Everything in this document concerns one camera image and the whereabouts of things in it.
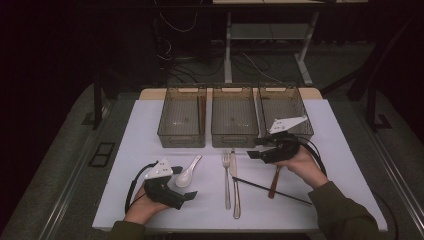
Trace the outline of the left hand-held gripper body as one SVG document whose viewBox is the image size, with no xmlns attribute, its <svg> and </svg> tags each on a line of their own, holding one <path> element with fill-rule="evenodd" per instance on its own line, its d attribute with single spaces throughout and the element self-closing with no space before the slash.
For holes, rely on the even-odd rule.
<svg viewBox="0 0 424 240">
<path fill-rule="evenodd" d="M 168 186 L 174 171 L 175 168 L 170 165 L 166 158 L 157 162 L 145 175 L 144 190 L 151 200 L 171 208 L 180 209 L 186 201 L 185 196 Z"/>
</svg>

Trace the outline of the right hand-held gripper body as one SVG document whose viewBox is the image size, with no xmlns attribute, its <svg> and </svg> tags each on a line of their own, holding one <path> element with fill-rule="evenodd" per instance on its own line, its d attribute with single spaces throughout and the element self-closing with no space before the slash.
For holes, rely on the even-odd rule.
<svg viewBox="0 0 424 240">
<path fill-rule="evenodd" d="M 266 136 L 266 141 L 272 143 L 274 148 L 264 153 L 265 163 L 288 160 L 298 153 L 300 141 L 294 134 L 289 133 L 289 130 L 307 119 L 308 117 L 304 115 L 274 120 Z"/>
</svg>

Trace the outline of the white ceramic spoon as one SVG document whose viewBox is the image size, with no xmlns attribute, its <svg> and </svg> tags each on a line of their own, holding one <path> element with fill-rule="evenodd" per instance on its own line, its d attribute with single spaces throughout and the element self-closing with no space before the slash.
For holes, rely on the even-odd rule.
<svg viewBox="0 0 424 240">
<path fill-rule="evenodd" d="M 193 177 L 193 171 L 197 163 L 200 161 L 202 156 L 200 154 L 196 155 L 189 167 L 184 170 L 175 180 L 177 187 L 184 188 L 190 185 Z"/>
</svg>

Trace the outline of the brown wooden spoon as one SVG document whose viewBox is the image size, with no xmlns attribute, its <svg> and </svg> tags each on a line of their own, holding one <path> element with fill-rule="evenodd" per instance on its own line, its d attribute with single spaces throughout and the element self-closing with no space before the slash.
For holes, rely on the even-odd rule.
<svg viewBox="0 0 424 240">
<path fill-rule="evenodd" d="M 276 166 L 276 171 L 274 173 L 273 181 L 271 183 L 270 190 L 268 192 L 268 198 L 270 198 L 270 199 L 274 199 L 274 197 L 275 197 L 276 188 L 277 188 L 279 174 L 280 174 L 281 169 L 282 169 L 282 166 Z"/>
</svg>

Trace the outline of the smoky clear plastic bin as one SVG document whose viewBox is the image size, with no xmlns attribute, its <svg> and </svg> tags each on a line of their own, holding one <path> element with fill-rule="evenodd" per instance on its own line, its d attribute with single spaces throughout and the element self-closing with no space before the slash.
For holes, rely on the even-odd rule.
<svg viewBox="0 0 424 240">
<path fill-rule="evenodd" d="M 197 96 L 203 97 L 204 134 L 198 135 Z M 157 135 L 164 148 L 203 148 L 206 128 L 205 88 L 168 88 Z"/>
<path fill-rule="evenodd" d="M 290 129 L 289 133 L 294 134 L 297 138 L 305 139 L 310 139 L 314 135 L 311 121 L 297 87 L 262 84 L 258 89 L 257 107 L 260 120 L 258 138 L 266 138 L 275 119 L 304 115 L 308 119 Z"/>
<path fill-rule="evenodd" d="M 213 89 L 211 134 L 214 148 L 256 146 L 259 129 L 251 87 Z"/>
</svg>

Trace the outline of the person's left hand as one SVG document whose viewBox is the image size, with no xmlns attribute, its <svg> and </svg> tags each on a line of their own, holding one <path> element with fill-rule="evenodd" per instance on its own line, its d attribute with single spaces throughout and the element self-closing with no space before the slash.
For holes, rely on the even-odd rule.
<svg viewBox="0 0 424 240">
<path fill-rule="evenodd" d="M 135 196 L 135 201 L 127 211 L 124 221 L 144 225 L 157 213 L 166 209 L 168 209 L 167 205 L 151 200 L 145 195 L 144 187 L 141 187 Z"/>
</svg>

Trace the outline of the person's right hand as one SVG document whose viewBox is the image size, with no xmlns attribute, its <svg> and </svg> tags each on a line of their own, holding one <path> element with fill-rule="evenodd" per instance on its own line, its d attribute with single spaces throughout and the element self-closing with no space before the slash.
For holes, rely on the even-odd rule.
<svg viewBox="0 0 424 240">
<path fill-rule="evenodd" d="M 304 147 L 300 147 L 298 153 L 291 159 L 276 162 L 276 165 L 287 167 L 313 189 L 329 182 L 312 155 Z"/>
</svg>

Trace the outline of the white table cover sheet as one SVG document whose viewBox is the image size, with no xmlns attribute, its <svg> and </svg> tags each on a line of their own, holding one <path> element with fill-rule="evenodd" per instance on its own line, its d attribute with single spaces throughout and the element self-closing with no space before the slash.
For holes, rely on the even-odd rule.
<svg viewBox="0 0 424 240">
<path fill-rule="evenodd" d="M 375 218 L 380 230 L 387 222 L 361 173 L 329 103 L 307 100 L 304 103 L 312 122 L 312 142 L 317 146 L 328 177 L 350 199 L 363 205 Z M 188 186 L 196 197 L 180 209 L 168 209 L 148 223 L 157 232 L 310 232 L 317 230 L 313 206 L 268 192 L 239 185 L 241 216 L 225 208 L 225 171 L 223 152 L 211 145 L 203 148 L 164 148 L 157 136 L 163 103 L 160 100 L 138 100 L 118 149 L 115 162 L 92 223 L 93 228 L 108 231 L 124 216 L 127 193 L 134 178 L 141 178 L 145 165 L 166 158 L 173 166 L 187 167 L 198 154 L 202 156 Z M 236 151 L 237 172 L 241 179 L 270 188 L 275 168 L 252 160 L 245 150 Z M 276 191 L 306 200 L 309 186 L 288 170 L 279 174 Z"/>
</svg>

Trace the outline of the steel table knife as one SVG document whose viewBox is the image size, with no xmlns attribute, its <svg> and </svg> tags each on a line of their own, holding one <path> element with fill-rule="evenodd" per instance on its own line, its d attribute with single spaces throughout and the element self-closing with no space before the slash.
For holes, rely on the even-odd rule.
<svg viewBox="0 0 424 240">
<path fill-rule="evenodd" d="M 240 196 L 239 196 L 239 186 L 236 180 L 237 163 L 236 163 L 236 153 L 234 149 L 230 151 L 230 175 L 232 176 L 232 179 L 233 179 L 233 190 L 234 190 L 233 218 L 239 219 L 241 216 L 241 204 L 240 204 Z"/>
</svg>

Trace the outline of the steel fork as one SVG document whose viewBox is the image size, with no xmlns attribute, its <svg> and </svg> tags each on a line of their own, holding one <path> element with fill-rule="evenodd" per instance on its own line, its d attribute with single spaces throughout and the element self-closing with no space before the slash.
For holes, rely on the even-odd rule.
<svg viewBox="0 0 424 240">
<path fill-rule="evenodd" d="M 228 159 L 228 153 L 226 151 L 223 152 L 222 166 L 224 167 L 224 171 L 225 171 L 225 177 L 224 177 L 224 184 L 225 184 L 225 208 L 227 210 L 230 210 L 231 209 L 231 199 L 230 199 L 229 175 L 228 175 L 228 169 L 230 167 L 230 160 Z"/>
</svg>

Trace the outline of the white metal desk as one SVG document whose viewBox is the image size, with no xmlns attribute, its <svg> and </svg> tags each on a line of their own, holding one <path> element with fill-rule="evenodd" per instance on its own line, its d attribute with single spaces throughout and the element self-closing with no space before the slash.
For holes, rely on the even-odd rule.
<svg viewBox="0 0 424 240">
<path fill-rule="evenodd" d="M 317 7 L 348 7 L 366 4 L 369 0 L 212 0 L 214 6 L 234 5 L 235 7 L 247 7 L 253 9 L 254 6 L 270 7 L 276 10 L 278 7 L 306 7 L 311 5 Z M 253 24 L 253 23 L 233 23 L 232 10 L 227 10 L 226 38 L 225 38 L 225 58 L 224 76 L 225 82 L 232 82 L 232 61 L 231 61 L 231 41 L 232 40 L 302 40 L 303 45 L 294 58 L 306 86 L 312 86 L 308 68 L 305 65 L 309 45 L 319 19 L 320 10 L 313 10 L 310 20 L 306 23 L 278 23 L 278 24 Z"/>
</svg>

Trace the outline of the black slanted metal stand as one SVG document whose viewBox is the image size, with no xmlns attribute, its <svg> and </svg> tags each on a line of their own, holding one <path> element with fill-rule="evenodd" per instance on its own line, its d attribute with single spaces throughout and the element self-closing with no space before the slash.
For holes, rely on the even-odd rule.
<svg viewBox="0 0 424 240">
<path fill-rule="evenodd" d="M 353 101 L 359 100 L 374 81 L 375 75 L 382 66 L 385 58 L 416 16 L 416 13 L 410 13 L 402 16 L 396 22 L 386 23 L 381 28 L 380 38 L 376 42 L 368 59 L 358 69 L 322 88 L 320 90 L 321 95 L 325 96 L 337 88 L 352 82 L 347 96 Z"/>
</svg>

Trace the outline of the metal floor rail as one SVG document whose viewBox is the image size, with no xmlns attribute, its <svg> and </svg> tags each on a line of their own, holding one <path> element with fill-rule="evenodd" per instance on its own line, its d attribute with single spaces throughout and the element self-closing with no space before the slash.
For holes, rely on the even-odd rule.
<svg viewBox="0 0 424 240">
<path fill-rule="evenodd" d="M 399 129 L 367 129 L 375 160 L 381 173 L 375 184 L 378 194 L 393 213 L 391 221 L 401 239 L 408 229 L 424 240 L 424 146 L 413 133 Z"/>
<path fill-rule="evenodd" d="M 50 206 L 36 240 L 54 239 L 83 179 L 83 171 L 94 153 L 111 106 L 109 100 L 101 103 L 97 123 L 95 103 L 77 102 L 59 130 L 39 169 L 40 187 L 45 193 L 43 202 Z"/>
</svg>

